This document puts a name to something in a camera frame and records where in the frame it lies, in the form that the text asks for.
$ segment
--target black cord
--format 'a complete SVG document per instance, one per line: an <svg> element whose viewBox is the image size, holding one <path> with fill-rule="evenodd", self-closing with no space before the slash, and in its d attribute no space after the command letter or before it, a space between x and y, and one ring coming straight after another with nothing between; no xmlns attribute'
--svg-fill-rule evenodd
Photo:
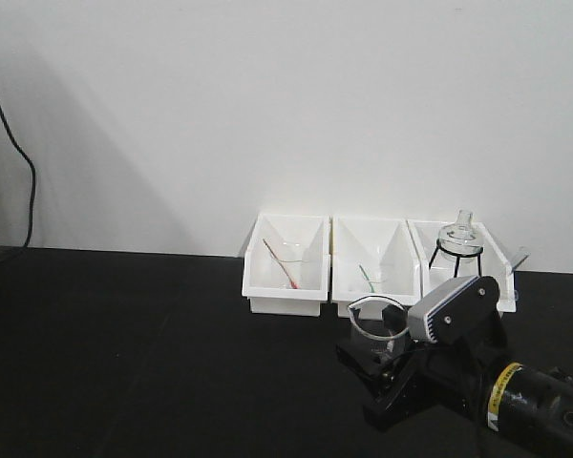
<svg viewBox="0 0 573 458"><path fill-rule="evenodd" d="M9 122L2 111L2 106L0 105L0 119L2 120L2 125L4 126L7 135L9 136L9 140L11 141L12 146L15 150L24 158L24 160L30 166L30 172L32 173L32 188L30 190L30 202L28 208L28 233L26 235L26 240L24 241L23 245L19 248L15 248L14 250L7 253L4 257L0 258L0 262L4 262L6 260L11 260L14 257L20 255L28 245L30 244L30 239L32 238L32 230L33 230L33 210L34 210L34 200L36 198L36 168L30 157L23 151L23 149L15 140L15 137L12 134L11 127L9 126Z"/></svg>

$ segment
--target black table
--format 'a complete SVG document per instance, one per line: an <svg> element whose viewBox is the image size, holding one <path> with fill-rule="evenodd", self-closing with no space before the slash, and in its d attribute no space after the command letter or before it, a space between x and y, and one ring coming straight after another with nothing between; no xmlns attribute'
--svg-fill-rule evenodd
<svg viewBox="0 0 573 458"><path fill-rule="evenodd" d="M387 433L320 318L253 315L243 261L28 250L0 267L0 457L472 457L434 407ZM518 273L518 361L573 374L573 275ZM491 457L533 455L484 434Z"/></svg>

